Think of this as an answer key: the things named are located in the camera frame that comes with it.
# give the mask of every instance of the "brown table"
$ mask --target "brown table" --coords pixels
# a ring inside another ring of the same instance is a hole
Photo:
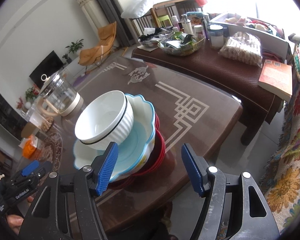
[[[107,232],[123,228],[165,204],[189,181],[181,145],[189,142],[198,155],[213,158],[242,113],[240,103],[222,91],[174,71],[122,57],[91,73],[76,89],[86,104],[111,90],[142,94],[154,105],[166,143],[167,151],[157,170],[136,178],[125,189],[108,189],[96,199]],[[54,149],[62,145],[63,153],[52,161],[61,174],[75,172],[74,130],[66,132],[56,120],[49,134],[52,138],[47,139],[50,144],[42,151],[41,160],[43,155],[51,158],[53,151],[57,152]],[[76,220],[73,208],[70,206],[72,222]]]
[[[135,49],[132,57],[198,78],[239,98],[243,106],[239,121],[247,126],[241,137],[243,145],[248,145],[262,123],[270,123],[282,106],[278,96],[258,86],[261,68],[218,55],[208,41],[187,57],[171,56],[161,49]]]

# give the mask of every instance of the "floral fabric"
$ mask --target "floral fabric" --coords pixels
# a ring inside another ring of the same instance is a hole
[[[285,124],[279,149],[268,161],[261,178],[264,194],[279,231],[282,232],[300,210],[300,68],[295,55],[293,95],[285,106]]]

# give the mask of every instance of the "brown leather bench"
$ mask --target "brown leather bench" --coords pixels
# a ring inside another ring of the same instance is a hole
[[[241,137],[243,145],[251,142],[264,121],[272,121],[282,105],[279,97],[258,86],[261,68],[224,58],[206,41],[199,51],[187,57],[171,56],[161,49],[147,52],[137,48],[132,58],[198,78],[241,100],[243,113],[239,121],[247,126]]]

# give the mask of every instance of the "blue scalloped rim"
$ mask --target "blue scalloped rim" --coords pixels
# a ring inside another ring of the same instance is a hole
[[[116,176],[114,176],[114,177],[112,178],[112,181],[114,181],[114,180],[115,180],[116,178],[118,178],[120,175],[126,174],[126,173],[128,173],[129,171],[131,171],[133,168],[135,168],[135,166],[136,166],[136,165],[140,162],[140,160],[142,159],[142,157],[143,157],[143,155],[144,155],[144,153],[145,153],[145,151],[146,151],[146,147],[147,147],[147,145],[151,142],[151,138],[154,136],[154,133],[155,133],[155,127],[154,127],[155,114],[154,114],[154,107],[153,107],[152,103],[150,103],[149,101],[146,101],[145,98],[144,98],[142,95],[136,95],[136,96],[133,96],[133,95],[130,95],[130,94],[125,94],[125,95],[126,95],[126,96],[130,96],[130,97],[133,97],[133,98],[135,98],[135,97],[141,97],[141,99],[142,99],[143,102],[145,102],[145,103],[147,103],[147,104],[150,105],[150,107],[151,107],[151,109],[152,109],[152,118],[151,118],[152,132],[151,132],[151,135],[149,136],[148,140],[146,141],[145,146],[143,147],[143,150],[142,150],[142,152],[141,152],[139,158],[138,158],[138,159],[133,163],[133,165],[130,166],[128,169],[126,169],[125,171],[122,171],[122,172],[118,173]],[[79,170],[79,168],[78,168],[77,166],[75,166],[75,159],[76,159],[76,156],[74,155],[74,163],[73,163],[73,165],[74,165],[74,167],[75,167],[77,170]]]

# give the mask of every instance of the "gray curtain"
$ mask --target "gray curtain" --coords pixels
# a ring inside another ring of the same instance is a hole
[[[97,0],[103,12],[105,13],[110,23],[117,22],[116,39],[120,46],[128,47],[134,44],[133,36],[125,23],[124,19],[120,17],[121,13],[113,0]]]

